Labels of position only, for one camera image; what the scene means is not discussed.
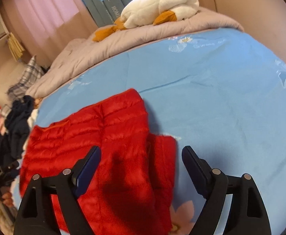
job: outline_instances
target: blanket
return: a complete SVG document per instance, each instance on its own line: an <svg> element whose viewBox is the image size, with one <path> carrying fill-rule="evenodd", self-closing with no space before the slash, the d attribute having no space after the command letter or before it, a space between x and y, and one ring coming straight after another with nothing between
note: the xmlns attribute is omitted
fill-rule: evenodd
<svg viewBox="0 0 286 235"><path fill-rule="evenodd" d="M44 74L44 69L36 63L36 56L33 56L23 71L19 82L8 89L8 99L10 101L22 100L25 92Z"/></svg>
<svg viewBox="0 0 286 235"><path fill-rule="evenodd" d="M24 96L23 102L15 100L12 104L4 124L6 130L2 135L0 132L0 166L6 166L13 161L20 159L30 129L27 124L34 105L31 96Z"/></svg>
<svg viewBox="0 0 286 235"><path fill-rule="evenodd" d="M167 235L176 142L149 133L148 114L133 90L85 107L48 128L35 126L20 171L23 196L34 174L57 175L93 146L102 160L78 202L96 235ZM59 227L67 231L56 195Z"/></svg>
<svg viewBox="0 0 286 235"><path fill-rule="evenodd" d="M131 48L171 36L219 27L243 31L243 27L234 19L200 7L196 15L183 21L118 31L101 42L92 41L94 34L87 40L73 40L56 58L48 73L36 81L26 94L34 98L46 97L87 69Z"/></svg>

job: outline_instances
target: wall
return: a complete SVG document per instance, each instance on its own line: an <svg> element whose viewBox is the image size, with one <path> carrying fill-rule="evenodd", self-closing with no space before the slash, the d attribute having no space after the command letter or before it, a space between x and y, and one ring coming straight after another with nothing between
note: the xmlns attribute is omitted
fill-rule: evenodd
<svg viewBox="0 0 286 235"><path fill-rule="evenodd" d="M242 24L245 32L286 63L286 3L283 0L215 0L217 12Z"/></svg>
<svg viewBox="0 0 286 235"><path fill-rule="evenodd" d="M22 72L24 65L16 62L9 50L8 45L0 43L0 105L10 104L6 92L8 88L15 84Z"/></svg>

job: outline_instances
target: red clothing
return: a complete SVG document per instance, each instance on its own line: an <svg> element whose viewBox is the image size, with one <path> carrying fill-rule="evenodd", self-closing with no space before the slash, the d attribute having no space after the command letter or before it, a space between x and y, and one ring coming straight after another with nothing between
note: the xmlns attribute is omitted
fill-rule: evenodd
<svg viewBox="0 0 286 235"><path fill-rule="evenodd" d="M34 174L57 175L93 145L102 149L102 160L78 202L95 234L167 235L176 142L149 133L144 102L133 89L48 128L35 126L21 168L21 195ZM67 231L57 196L52 200L59 227Z"/></svg>

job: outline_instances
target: tassel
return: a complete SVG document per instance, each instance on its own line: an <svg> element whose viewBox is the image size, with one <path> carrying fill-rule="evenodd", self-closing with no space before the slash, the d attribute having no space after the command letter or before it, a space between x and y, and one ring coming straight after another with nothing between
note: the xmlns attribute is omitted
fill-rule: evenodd
<svg viewBox="0 0 286 235"><path fill-rule="evenodd" d="M126 30L123 22L120 20L120 17L117 18L117 20L115 21L115 25L108 27L108 28L97 30L95 32L95 37L93 38L93 41L100 42L118 30Z"/></svg>
<svg viewBox="0 0 286 235"><path fill-rule="evenodd" d="M154 21L153 25L160 25L166 22L177 21L177 17L173 11L164 11L162 12Z"/></svg>
<svg viewBox="0 0 286 235"><path fill-rule="evenodd" d="M10 49L10 52L11 52L13 58L16 61L18 61L21 58L21 56L23 55L23 52L25 51L25 49L22 47L20 42L13 35L13 33L9 34L8 46L9 46L9 49Z"/></svg>

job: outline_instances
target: stuffed toy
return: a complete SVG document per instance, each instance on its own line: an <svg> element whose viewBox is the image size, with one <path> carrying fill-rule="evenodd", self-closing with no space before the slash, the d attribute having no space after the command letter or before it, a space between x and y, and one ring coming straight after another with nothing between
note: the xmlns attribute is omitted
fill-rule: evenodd
<svg viewBox="0 0 286 235"><path fill-rule="evenodd" d="M93 41L99 42L118 30L181 21L194 16L198 8L198 0L132 0L115 25L97 30Z"/></svg>

